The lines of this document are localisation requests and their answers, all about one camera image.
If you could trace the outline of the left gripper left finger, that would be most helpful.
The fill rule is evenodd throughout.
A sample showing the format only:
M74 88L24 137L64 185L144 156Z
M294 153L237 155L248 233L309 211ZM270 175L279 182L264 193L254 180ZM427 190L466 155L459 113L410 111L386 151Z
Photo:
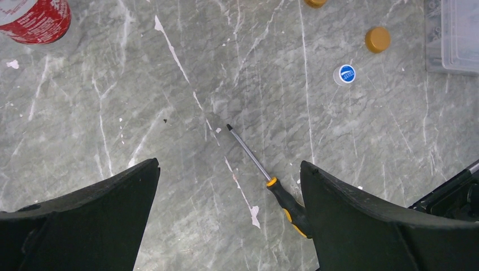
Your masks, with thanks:
M2 270L132 270L160 167L147 159L69 194L1 212Z

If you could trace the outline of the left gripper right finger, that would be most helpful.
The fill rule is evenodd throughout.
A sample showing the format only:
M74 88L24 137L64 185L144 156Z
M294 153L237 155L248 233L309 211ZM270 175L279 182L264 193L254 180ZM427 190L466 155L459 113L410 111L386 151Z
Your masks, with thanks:
M320 270L477 270L478 223L401 207L301 163Z

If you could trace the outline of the clear red-label bottle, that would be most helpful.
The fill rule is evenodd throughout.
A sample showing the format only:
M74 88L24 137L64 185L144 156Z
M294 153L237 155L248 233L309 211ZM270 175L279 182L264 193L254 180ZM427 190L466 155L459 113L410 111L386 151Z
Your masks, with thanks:
M66 55L81 34L65 0L1 1L1 34L34 50Z

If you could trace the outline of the orange bottle cap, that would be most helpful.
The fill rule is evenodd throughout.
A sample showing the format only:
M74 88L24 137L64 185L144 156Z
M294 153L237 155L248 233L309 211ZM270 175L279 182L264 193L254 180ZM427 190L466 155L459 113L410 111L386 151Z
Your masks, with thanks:
M364 41L370 52L378 54L389 48L391 36L386 28L374 27L366 33Z
M321 8L327 3L327 0L304 0L304 2L312 8Z

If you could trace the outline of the white blue bottle cap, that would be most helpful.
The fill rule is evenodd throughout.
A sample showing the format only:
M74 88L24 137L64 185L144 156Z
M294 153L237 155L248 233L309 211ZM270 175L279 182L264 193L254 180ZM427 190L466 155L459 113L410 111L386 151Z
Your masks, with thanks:
M337 67L333 72L333 80L339 86L351 84L356 79L356 70L349 64Z

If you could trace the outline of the black yellow screwdriver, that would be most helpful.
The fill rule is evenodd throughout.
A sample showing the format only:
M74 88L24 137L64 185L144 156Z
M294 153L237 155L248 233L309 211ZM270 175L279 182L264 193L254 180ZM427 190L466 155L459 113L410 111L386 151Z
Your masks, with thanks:
M302 206L291 193L289 193L281 184L277 177L272 177L261 165L247 144L238 135L230 124L226 124L227 129L233 137L241 145L245 153L252 160L255 166L260 170L266 179L266 188L275 196L279 206L285 213L287 220L292 224L293 228L303 237L312 239L312 229L306 216L306 209Z

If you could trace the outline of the clear plastic box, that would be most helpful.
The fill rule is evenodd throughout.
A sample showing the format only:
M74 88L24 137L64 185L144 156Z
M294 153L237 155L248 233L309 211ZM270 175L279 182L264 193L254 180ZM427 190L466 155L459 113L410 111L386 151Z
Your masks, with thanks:
M478 0L429 0L424 10L426 70L478 76Z

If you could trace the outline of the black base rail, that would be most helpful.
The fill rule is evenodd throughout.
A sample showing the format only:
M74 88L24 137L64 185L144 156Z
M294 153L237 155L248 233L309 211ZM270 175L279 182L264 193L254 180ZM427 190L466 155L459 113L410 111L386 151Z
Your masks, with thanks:
M416 201L409 209L478 223L478 161Z

